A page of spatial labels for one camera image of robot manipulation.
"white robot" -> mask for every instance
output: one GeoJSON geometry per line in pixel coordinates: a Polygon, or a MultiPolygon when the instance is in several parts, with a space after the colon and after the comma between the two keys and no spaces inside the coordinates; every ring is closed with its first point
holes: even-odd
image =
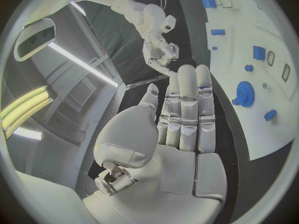
{"type": "MultiPolygon", "coordinates": [[[[71,1],[41,7],[29,20],[15,48],[23,61],[55,39],[48,15],[71,1]]],[[[134,0],[88,0],[123,14],[145,40],[146,64],[170,77],[158,126],[158,89],[150,84],[138,106],[112,118],[98,136],[94,158],[107,170],[95,182],[99,191],[83,200],[98,223],[212,223],[227,192],[225,171],[215,151],[215,115],[209,69],[166,66],[179,48],[162,34],[175,27],[154,4],[134,0]]]]}

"fluorescent light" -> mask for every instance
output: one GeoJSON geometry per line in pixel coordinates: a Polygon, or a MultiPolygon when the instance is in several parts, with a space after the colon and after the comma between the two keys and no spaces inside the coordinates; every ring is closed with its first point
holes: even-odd
{"type": "Polygon", "coordinates": [[[81,12],[84,16],[86,16],[85,11],[83,10],[82,7],[80,7],[77,3],[75,3],[74,1],[71,1],[71,4],[79,11],[81,12]]]}
{"type": "Polygon", "coordinates": [[[22,137],[26,137],[26,138],[41,140],[42,132],[33,131],[33,130],[30,130],[30,129],[19,127],[13,132],[13,134],[16,134],[16,135],[19,135],[19,136],[22,136],[22,137]]]}
{"type": "Polygon", "coordinates": [[[71,61],[77,63],[79,66],[83,67],[84,69],[93,73],[97,77],[101,78],[102,80],[108,82],[109,84],[113,85],[116,88],[118,87],[118,84],[115,81],[111,80],[110,78],[108,78],[107,76],[102,74],[101,72],[97,71],[95,68],[93,68],[90,65],[86,64],[85,62],[81,61],[79,58],[75,57],[74,55],[72,55],[68,51],[64,50],[57,44],[52,42],[48,46],[51,47],[52,49],[54,49],[55,51],[59,52],[61,55],[65,56],[66,58],[70,59],[71,61]]]}

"light fixture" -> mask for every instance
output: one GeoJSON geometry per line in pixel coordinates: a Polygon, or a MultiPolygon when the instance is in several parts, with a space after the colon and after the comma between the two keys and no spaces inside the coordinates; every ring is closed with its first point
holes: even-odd
{"type": "Polygon", "coordinates": [[[83,67],[84,69],[86,69],[89,72],[93,73],[97,77],[101,78],[102,80],[108,82],[109,84],[113,85],[116,88],[118,87],[118,84],[115,81],[108,78],[107,76],[105,76],[101,72],[97,71],[95,68],[91,67],[90,65],[86,64],[84,61],[81,61],[79,58],[75,57],[74,55],[72,55],[68,51],[64,50],[63,48],[61,48],[57,44],[52,42],[48,46],[51,47],[52,49],[54,49],[55,51],[59,52],[61,55],[65,56],[66,58],[70,59],[71,61],[75,62],[79,66],[83,67]]]}
{"type": "Polygon", "coordinates": [[[86,16],[85,11],[83,10],[82,7],[80,7],[77,3],[75,3],[74,1],[71,1],[71,4],[79,11],[81,12],[84,16],[86,16]]]}
{"type": "Polygon", "coordinates": [[[41,140],[41,135],[42,135],[42,132],[38,132],[38,131],[34,131],[22,127],[17,128],[13,133],[22,137],[32,138],[36,140],[41,140]]]}

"blue gear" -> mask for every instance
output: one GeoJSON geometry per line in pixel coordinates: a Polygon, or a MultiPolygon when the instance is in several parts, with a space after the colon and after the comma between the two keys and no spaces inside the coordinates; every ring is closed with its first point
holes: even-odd
{"type": "Polygon", "coordinates": [[[248,81],[242,81],[238,84],[237,99],[241,106],[249,107],[254,102],[254,89],[248,81]]]}

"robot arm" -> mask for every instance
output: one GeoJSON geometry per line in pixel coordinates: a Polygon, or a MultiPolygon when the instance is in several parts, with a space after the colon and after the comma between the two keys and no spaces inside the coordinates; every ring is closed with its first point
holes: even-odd
{"type": "Polygon", "coordinates": [[[172,15],[166,17],[161,7],[134,0],[87,1],[110,6],[111,10],[124,15],[145,40],[143,53],[146,64],[164,75],[170,74],[170,70],[165,66],[178,59],[179,47],[173,43],[168,44],[162,34],[174,29],[176,19],[172,15]]]}

